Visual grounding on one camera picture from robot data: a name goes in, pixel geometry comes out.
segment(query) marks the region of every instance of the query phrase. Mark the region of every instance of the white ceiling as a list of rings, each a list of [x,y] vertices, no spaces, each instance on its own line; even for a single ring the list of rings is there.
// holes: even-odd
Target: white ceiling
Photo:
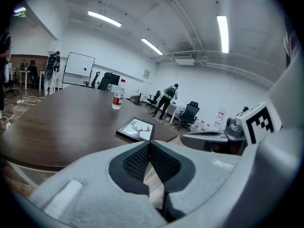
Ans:
[[[69,7],[69,22],[112,34],[149,57],[157,54],[141,42],[151,41],[163,53],[203,50],[221,55],[217,15],[226,15],[232,63],[263,62],[286,68],[284,17],[272,1],[256,0],[61,0]],[[104,14],[123,25],[117,28],[88,16]]]

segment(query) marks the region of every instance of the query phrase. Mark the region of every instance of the white wall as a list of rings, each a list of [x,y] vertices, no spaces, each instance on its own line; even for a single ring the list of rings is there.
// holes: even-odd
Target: white wall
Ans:
[[[66,58],[63,58],[61,61],[61,65],[62,65],[62,70],[64,70],[64,66],[66,64]],[[148,89],[151,87],[151,84],[144,82],[142,80],[139,80],[137,78],[131,77],[129,75],[123,74],[121,72],[117,72],[115,70],[111,70],[109,68],[106,67],[102,67],[99,65],[94,64],[92,67],[92,73],[91,73],[91,80],[90,80],[90,84],[92,83],[92,81],[94,80],[94,77],[96,75],[96,72],[100,72],[99,77],[96,80],[96,85],[95,88],[98,87],[98,82],[101,82],[104,74],[106,72],[110,72],[110,73],[114,73],[116,75],[120,76],[120,80],[121,79],[125,79],[125,95],[124,97],[126,98],[130,98],[132,95],[138,95],[136,93],[137,90],[142,91],[142,92],[147,92]],[[65,77],[64,81],[66,82],[67,80],[69,81],[69,83],[72,84],[79,84],[79,82],[83,82],[83,81],[88,81],[88,78],[86,77],[79,77],[79,76],[73,76],[73,75],[66,75],[67,78]],[[62,84],[62,79],[59,81],[59,85],[61,87]]]
[[[79,25],[70,24],[66,28],[57,49],[62,57],[68,57],[70,52],[94,57],[94,64],[98,66],[149,83],[156,72],[155,63],[130,45],[113,36]],[[145,69],[151,72],[149,79],[143,77]]]
[[[48,56],[53,38],[41,27],[25,18],[13,18],[10,27],[12,54]]]
[[[161,90],[163,93],[164,88],[175,83],[179,84],[176,104],[186,106],[190,101],[198,102],[197,117],[211,125],[221,106],[227,109],[225,125],[227,118],[236,116],[245,105],[251,108],[267,100],[269,89],[229,71],[167,63],[158,66],[150,91]]]
[[[70,52],[94,57],[90,82],[97,71],[101,72],[97,82],[101,81],[105,72],[120,75],[121,79],[126,79],[125,97],[128,98],[137,95],[137,90],[146,92],[156,73],[155,63],[130,45],[113,36],[80,25],[66,27],[56,50],[60,51],[62,72]],[[145,69],[150,71],[149,79],[143,77]],[[83,81],[88,81],[88,78],[66,74],[64,79],[64,82],[72,84],[83,84]]]
[[[27,10],[35,14],[41,25],[54,38],[60,39],[68,23],[65,0],[24,0]]]

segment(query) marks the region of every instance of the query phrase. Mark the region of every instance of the deer antler picture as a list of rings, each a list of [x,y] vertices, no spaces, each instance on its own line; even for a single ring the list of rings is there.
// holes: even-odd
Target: deer antler picture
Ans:
[[[134,127],[135,123],[137,123],[136,121],[132,122],[130,125],[132,126],[132,128],[139,134],[140,132],[150,132],[151,129],[149,126],[147,126],[147,130],[143,130],[143,128],[141,130],[139,130],[137,127]]]
[[[149,141],[153,138],[154,125],[134,117],[125,126],[118,129],[116,133],[137,141]]]

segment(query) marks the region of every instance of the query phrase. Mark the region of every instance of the plastic bottle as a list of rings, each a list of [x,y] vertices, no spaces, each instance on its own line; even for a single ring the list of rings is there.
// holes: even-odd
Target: plastic bottle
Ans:
[[[199,129],[199,119],[196,119],[194,124],[191,125],[190,130],[191,132],[197,132]]]
[[[121,82],[119,83],[118,87],[116,88],[114,100],[112,103],[113,109],[120,109],[120,107],[122,106],[122,101],[123,101],[123,97],[124,97],[124,83],[125,83],[125,80],[122,79]]]
[[[207,124],[206,131],[209,131],[210,124]]]
[[[200,131],[205,131],[205,122],[204,121],[201,121],[201,124],[200,124],[200,126],[199,126],[199,130]]]

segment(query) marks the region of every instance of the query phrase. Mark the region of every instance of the bottle label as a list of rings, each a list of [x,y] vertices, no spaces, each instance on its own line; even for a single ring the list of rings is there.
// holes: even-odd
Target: bottle label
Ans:
[[[114,105],[121,105],[122,101],[123,101],[123,97],[124,97],[124,94],[115,92],[113,104]]]

